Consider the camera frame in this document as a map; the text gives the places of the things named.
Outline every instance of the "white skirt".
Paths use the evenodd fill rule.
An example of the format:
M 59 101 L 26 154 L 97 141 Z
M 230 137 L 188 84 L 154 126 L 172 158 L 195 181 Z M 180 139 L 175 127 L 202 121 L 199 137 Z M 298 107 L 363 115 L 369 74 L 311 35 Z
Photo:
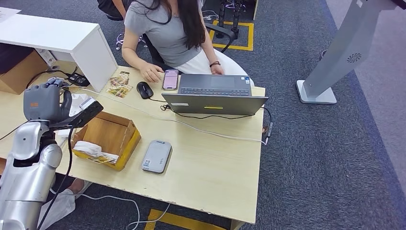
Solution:
M 216 54 L 225 75 L 248 76 L 248 74 L 233 59 L 227 57 L 225 54 L 216 49 L 214 49 L 214 53 Z M 192 58 L 185 64 L 176 67 L 175 69 L 188 74 L 212 74 L 209 60 L 207 59 L 203 49 L 194 58 Z M 255 86 L 251 78 L 250 82 L 251 86 Z

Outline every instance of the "computer mouse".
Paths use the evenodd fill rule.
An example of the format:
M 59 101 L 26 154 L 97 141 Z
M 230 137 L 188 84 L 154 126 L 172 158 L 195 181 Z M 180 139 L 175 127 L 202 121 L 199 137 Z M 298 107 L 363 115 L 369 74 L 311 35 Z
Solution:
M 143 99 L 148 99 L 154 95 L 151 87 L 145 81 L 141 81 L 137 84 L 137 92 L 139 92 Z

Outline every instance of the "smartphone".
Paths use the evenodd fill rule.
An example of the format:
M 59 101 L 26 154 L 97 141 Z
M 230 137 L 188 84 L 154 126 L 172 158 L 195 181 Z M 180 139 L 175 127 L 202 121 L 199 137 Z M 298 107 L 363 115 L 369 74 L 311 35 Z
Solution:
M 168 69 L 165 71 L 164 83 L 162 88 L 164 90 L 175 90 L 178 88 L 178 75 L 179 70 L 177 69 Z
M 168 163 L 172 146 L 169 142 L 153 140 L 148 146 L 141 168 L 144 171 L 163 173 Z

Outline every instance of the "pink phone screen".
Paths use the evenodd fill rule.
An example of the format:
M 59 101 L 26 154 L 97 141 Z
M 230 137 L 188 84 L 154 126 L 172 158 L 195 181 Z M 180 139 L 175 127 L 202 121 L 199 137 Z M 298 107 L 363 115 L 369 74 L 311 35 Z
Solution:
M 176 89 L 178 84 L 178 73 L 177 69 L 169 69 L 165 71 L 164 77 L 164 89 Z

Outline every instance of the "laptop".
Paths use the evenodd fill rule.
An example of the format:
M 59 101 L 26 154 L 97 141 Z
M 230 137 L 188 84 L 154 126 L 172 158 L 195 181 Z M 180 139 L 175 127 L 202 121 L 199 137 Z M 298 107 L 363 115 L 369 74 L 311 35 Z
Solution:
M 236 75 L 182 74 L 178 94 L 162 96 L 174 112 L 190 114 L 254 115 L 268 100 L 251 96 L 249 77 Z

